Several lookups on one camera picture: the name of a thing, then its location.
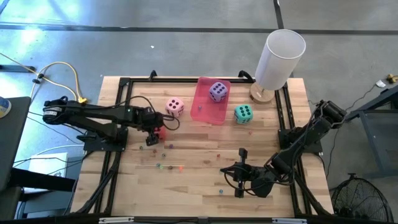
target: pink tray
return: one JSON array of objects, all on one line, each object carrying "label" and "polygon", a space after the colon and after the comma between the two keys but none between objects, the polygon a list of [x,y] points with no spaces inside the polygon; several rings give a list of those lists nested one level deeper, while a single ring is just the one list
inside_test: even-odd
[{"label": "pink tray", "polygon": [[[216,82],[224,84],[228,90],[226,98],[219,103],[214,102],[209,97],[209,89]],[[229,81],[200,77],[198,79],[197,90],[191,108],[192,119],[194,121],[203,121],[211,124],[223,124],[225,121],[230,89],[231,83]]]}]

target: black fan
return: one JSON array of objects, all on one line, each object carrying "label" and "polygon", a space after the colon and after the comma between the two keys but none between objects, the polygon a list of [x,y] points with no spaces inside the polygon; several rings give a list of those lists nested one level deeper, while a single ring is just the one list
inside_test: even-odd
[{"label": "black fan", "polygon": [[383,194],[369,181],[349,174],[331,197],[335,214],[380,222],[394,222],[390,206]]}]

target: teal die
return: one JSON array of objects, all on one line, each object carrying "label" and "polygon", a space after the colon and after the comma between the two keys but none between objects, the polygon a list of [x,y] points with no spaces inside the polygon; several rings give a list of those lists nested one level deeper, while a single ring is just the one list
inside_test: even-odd
[{"label": "teal die", "polygon": [[238,124],[246,124],[253,119],[253,110],[250,105],[240,105],[235,108],[234,115]]}]

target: concrete floor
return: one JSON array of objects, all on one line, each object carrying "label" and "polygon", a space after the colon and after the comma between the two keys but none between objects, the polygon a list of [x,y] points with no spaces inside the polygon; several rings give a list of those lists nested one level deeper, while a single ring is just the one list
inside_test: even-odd
[{"label": "concrete floor", "polygon": [[[280,0],[288,29],[397,30],[398,2],[393,0]],[[40,1],[10,0],[0,24],[71,24],[136,27],[232,27],[276,29],[272,0],[119,0]],[[307,51],[294,71],[304,78],[308,99],[332,100],[351,106],[388,73],[398,73],[398,35],[304,35]],[[235,76],[240,70],[254,74],[267,34],[173,32],[68,32],[0,30],[1,52],[42,68],[54,61],[71,63],[78,71],[84,97],[96,103],[105,75]],[[0,58],[0,64],[10,64]],[[47,71],[55,81],[74,87],[72,72],[63,65]],[[0,73],[0,95],[26,96],[33,75]],[[375,88],[354,108],[371,100]],[[66,90],[44,83],[30,108],[40,112],[45,100],[71,96]],[[52,128],[73,138],[74,130]],[[322,139],[324,160],[329,161],[334,131]],[[17,158],[44,149],[71,144],[65,137],[28,120]],[[67,149],[81,154],[81,149]],[[333,152],[328,183],[335,187],[348,172],[376,171],[361,123],[341,128]],[[386,196],[398,219],[398,177],[371,180]]]}]

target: wooden table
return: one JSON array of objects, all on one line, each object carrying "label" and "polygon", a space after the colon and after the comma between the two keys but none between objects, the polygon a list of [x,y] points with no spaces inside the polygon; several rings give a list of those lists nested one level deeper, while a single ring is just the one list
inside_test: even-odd
[{"label": "wooden table", "polygon": [[[99,105],[114,104],[119,78],[104,77]],[[303,79],[290,78],[288,85],[295,124],[303,126],[310,117]],[[224,125],[217,126],[191,119],[196,83],[135,83],[132,95],[146,96],[157,111],[165,113],[165,103],[171,96],[179,97],[185,103],[185,111],[179,117],[180,128],[167,131],[166,140],[155,146],[145,145],[146,133],[130,128],[127,149],[122,153],[112,215],[293,217],[289,187],[274,185],[267,198],[248,194],[244,198],[235,198],[234,189],[227,185],[219,171],[239,160],[239,147],[248,150],[246,162],[254,166],[264,165],[279,150],[279,120],[275,99],[266,105],[253,103],[248,97],[250,86],[231,84],[226,120]],[[280,94],[284,103],[283,92],[280,91]],[[133,99],[131,104],[148,106],[140,98]],[[249,124],[236,124],[234,121],[233,110],[241,104],[250,104],[253,108],[254,119]],[[285,105],[284,113],[287,123]],[[174,145],[173,149],[169,149],[170,144]],[[97,187],[103,157],[104,152],[94,152],[84,160],[72,211],[78,210]],[[324,208],[332,212],[320,159],[312,154],[304,154],[302,159],[309,189]],[[164,168],[156,167],[157,163]],[[104,191],[102,209],[108,198],[108,187],[109,184]],[[304,211],[300,190],[298,200]]]}]

